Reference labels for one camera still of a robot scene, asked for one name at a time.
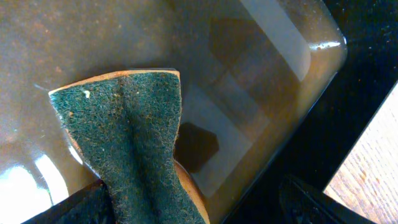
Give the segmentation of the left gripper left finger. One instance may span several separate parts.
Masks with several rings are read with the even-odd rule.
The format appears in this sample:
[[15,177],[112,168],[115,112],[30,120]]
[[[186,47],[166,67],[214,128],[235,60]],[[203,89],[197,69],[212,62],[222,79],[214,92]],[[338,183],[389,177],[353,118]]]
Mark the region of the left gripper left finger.
[[23,224],[115,224],[113,204],[103,180],[86,186]]

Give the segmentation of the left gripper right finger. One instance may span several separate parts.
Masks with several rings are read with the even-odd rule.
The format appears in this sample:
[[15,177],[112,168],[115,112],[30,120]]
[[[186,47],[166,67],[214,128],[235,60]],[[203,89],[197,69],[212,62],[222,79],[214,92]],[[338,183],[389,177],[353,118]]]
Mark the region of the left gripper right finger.
[[374,224],[292,175],[280,183],[279,204],[290,224]]

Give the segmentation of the orange green scrub sponge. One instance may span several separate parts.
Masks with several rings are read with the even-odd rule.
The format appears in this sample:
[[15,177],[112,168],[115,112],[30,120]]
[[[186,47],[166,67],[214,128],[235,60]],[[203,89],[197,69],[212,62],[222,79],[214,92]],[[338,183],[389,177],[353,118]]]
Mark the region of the orange green scrub sponge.
[[71,145],[107,185],[117,223],[208,223],[196,185],[174,159],[177,70],[105,73],[49,98]]

